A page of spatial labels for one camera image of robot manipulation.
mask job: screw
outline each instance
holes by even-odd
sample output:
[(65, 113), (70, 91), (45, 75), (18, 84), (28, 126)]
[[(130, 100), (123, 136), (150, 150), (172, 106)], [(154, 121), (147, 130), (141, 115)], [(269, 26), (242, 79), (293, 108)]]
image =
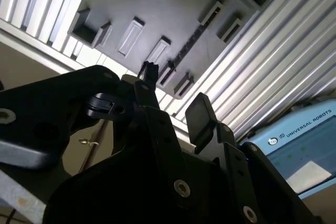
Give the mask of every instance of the screw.
[(174, 189), (183, 198), (190, 196), (191, 192), (189, 185), (181, 179), (178, 179), (174, 182)]
[(143, 89), (146, 89), (146, 90), (149, 89), (145, 84), (141, 85), (141, 87), (142, 87)]
[(88, 143), (90, 143), (90, 141), (87, 140), (87, 139), (85, 139), (85, 138), (80, 138), (80, 139), (78, 140), (78, 142), (81, 143), (81, 144), (88, 144)]
[(16, 120), (16, 115), (8, 109), (0, 109), (0, 124), (12, 123)]
[(257, 223), (258, 218), (256, 213), (248, 206), (243, 207), (243, 212), (245, 217), (251, 222), (251, 223)]
[(257, 147), (255, 147), (254, 145), (251, 145), (251, 150), (254, 151), (254, 152), (258, 151)]

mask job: light blue panel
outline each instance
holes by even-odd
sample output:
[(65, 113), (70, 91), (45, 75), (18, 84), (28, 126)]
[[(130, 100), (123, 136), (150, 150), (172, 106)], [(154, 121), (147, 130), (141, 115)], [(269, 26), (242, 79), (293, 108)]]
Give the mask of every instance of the light blue panel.
[(285, 179), (308, 162), (332, 175), (301, 192), (300, 198), (336, 183), (336, 99), (292, 112), (248, 141), (260, 147)]

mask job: metal bolt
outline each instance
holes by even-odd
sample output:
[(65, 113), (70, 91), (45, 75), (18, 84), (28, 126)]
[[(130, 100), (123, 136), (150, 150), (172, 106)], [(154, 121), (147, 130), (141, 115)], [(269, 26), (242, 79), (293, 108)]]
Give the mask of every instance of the metal bolt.
[(0, 124), (12, 123), (16, 120), (16, 115), (8, 109), (0, 109)]
[(113, 75), (111, 75), (110, 73), (104, 73), (104, 76), (110, 79), (113, 79)]
[(190, 196), (191, 192), (189, 185), (181, 179), (178, 179), (174, 182), (174, 189), (183, 198)]
[(81, 144), (88, 144), (88, 143), (90, 143), (90, 141), (87, 140), (87, 139), (85, 139), (85, 138), (80, 138), (80, 139), (78, 140), (78, 142), (81, 143)]
[(141, 85), (141, 87), (142, 87), (143, 89), (146, 89), (146, 90), (149, 89), (145, 84)]
[(251, 145), (251, 150), (254, 151), (254, 152), (258, 151), (257, 147), (255, 147), (254, 145)]
[(256, 213), (248, 206), (243, 207), (243, 212), (245, 217), (251, 222), (251, 223), (257, 223), (258, 218)]

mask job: cable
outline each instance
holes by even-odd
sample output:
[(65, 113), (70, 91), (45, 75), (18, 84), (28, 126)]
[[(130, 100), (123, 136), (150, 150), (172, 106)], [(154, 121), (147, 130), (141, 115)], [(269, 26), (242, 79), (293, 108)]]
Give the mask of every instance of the cable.
[[(8, 219), (8, 215), (2, 215), (2, 214), (0, 214), (0, 219), (1, 219), (1, 218)], [(15, 220), (16, 222), (20, 222), (20, 223), (27, 223), (26, 221), (24, 221), (24, 220), (19, 220), (19, 219), (17, 219), (17, 218), (12, 218), (11, 220)]]
[(10, 215), (8, 216), (8, 218), (6, 220), (6, 224), (10, 224), (10, 222), (11, 222), (12, 218), (14, 217), (15, 213), (16, 213), (16, 210), (13, 209), (13, 211), (10, 213)]

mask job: grooved metal surface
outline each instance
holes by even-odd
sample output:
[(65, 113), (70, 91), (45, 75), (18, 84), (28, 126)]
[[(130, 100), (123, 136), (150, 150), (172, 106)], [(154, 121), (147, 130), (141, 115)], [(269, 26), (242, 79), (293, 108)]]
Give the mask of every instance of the grooved metal surface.
[[(38, 2), (44, 8), (34, 6)], [(1, 0), (0, 41), (60, 73), (100, 64), (119, 76), (134, 75), (69, 37), (76, 11), (85, 8), (80, 3)], [(157, 89), (160, 107), (171, 115), (178, 138), (188, 142), (184, 113), (199, 92), (209, 96), (217, 118), (233, 130), (237, 140), (250, 129), (279, 118), (300, 100), (335, 93), (335, 6), (336, 0), (273, 0), (255, 14), (183, 99)], [(29, 9), (33, 10), (27, 19), (30, 35), (22, 24)]]

